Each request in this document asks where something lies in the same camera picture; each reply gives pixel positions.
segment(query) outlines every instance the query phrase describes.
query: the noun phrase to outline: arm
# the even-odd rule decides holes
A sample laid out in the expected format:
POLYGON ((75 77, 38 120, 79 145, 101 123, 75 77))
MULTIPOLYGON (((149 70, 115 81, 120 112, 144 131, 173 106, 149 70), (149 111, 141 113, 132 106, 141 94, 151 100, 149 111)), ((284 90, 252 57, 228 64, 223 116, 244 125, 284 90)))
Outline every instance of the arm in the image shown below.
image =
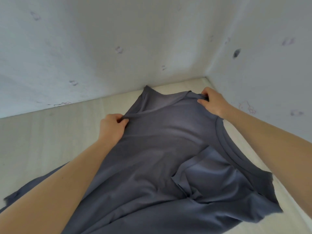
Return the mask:
POLYGON ((312 143, 263 122, 231 106, 207 87, 198 102, 209 112, 229 121, 283 183, 298 205, 312 217, 312 143))
POLYGON ((1 233, 61 233, 128 119, 109 114, 99 139, 0 214, 1 233))

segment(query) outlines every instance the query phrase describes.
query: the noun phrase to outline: hand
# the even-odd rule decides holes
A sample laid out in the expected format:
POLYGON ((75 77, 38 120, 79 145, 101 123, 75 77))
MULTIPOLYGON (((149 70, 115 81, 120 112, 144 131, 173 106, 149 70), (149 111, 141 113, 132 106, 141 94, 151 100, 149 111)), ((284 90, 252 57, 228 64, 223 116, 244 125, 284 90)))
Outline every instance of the hand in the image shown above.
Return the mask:
POLYGON ((223 98, 222 94, 219 94, 210 87, 204 88, 202 94, 209 98, 209 102, 203 99, 198 99, 197 102, 203 105, 212 114, 224 118, 225 113, 231 105, 223 98))
POLYGON ((101 120, 98 141, 110 141, 115 146, 121 139, 129 119, 121 120, 122 114, 107 114, 101 120))

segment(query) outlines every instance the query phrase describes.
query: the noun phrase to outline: forearm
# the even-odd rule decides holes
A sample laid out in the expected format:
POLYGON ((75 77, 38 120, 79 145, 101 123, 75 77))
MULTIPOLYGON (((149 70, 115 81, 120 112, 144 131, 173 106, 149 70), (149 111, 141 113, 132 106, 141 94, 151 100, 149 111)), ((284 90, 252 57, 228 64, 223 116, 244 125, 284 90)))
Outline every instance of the forearm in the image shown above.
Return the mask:
POLYGON ((1 233, 61 233, 114 146, 96 142, 0 214, 1 233))
POLYGON ((296 202, 312 217, 312 144, 229 106, 232 123, 296 202))

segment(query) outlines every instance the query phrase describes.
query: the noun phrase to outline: t-shirt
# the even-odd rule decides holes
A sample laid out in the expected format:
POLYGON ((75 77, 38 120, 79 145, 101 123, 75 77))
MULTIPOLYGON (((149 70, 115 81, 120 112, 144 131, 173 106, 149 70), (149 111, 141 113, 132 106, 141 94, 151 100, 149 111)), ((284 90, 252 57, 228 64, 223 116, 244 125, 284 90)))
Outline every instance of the t-shirt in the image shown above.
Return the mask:
MULTIPOLYGON (((205 99, 146 86, 63 233, 216 234, 282 212, 272 174, 244 156, 199 98, 205 99)), ((56 170, 7 197, 7 204, 56 170)))

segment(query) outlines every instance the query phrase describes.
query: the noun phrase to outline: left arm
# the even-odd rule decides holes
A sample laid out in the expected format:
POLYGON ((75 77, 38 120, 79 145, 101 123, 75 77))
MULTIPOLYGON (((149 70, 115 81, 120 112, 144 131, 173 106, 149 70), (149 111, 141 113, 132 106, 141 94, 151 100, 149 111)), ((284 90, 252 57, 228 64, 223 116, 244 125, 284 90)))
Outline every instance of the left arm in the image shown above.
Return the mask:
POLYGON ((128 119, 109 114, 99 139, 0 214, 1 233, 61 233, 103 159, 121 139, 128 119))

